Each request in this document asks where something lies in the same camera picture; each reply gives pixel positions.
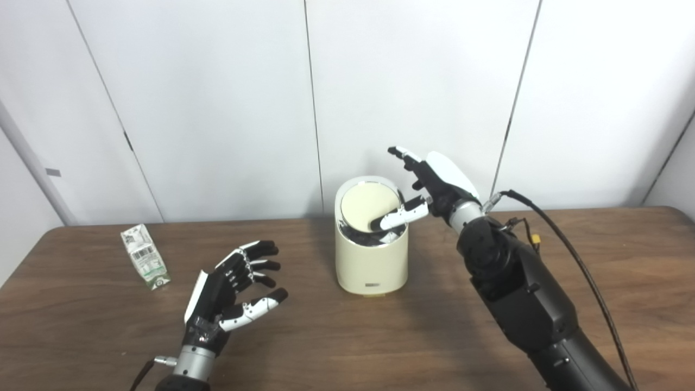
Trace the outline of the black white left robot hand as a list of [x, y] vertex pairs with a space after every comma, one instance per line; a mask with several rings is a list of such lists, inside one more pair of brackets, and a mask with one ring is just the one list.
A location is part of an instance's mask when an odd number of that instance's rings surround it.
[[[265, 270], [280, 270], [270, 259], [280, 252], [275, 242], [261, 240], [235, 248], [211, 272], [202, 270], [184, 314], [183, 346], [206, 349], [219, 356], [231, 332], [264, 316], [288, 298]], [[238, 296], [259, 283], [273, 291], [262, 297], [238, 301]]]

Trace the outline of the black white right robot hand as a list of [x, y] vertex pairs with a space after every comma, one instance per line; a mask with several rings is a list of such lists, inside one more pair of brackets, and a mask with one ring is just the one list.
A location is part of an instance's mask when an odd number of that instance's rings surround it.
[[473, 220], [481, 218], [480, 203], [471, 180], [447, 156], [432, 151], [420, 159], [406, 148], [393, 146], [389, 154], [401, 159], [405, 170], [414, 173], [416, 191], [425, 191], [404, 205], [370, 221], [373, 232], [382, 232], [410, 224], [425, 216], [439, 217], [459, 234]]

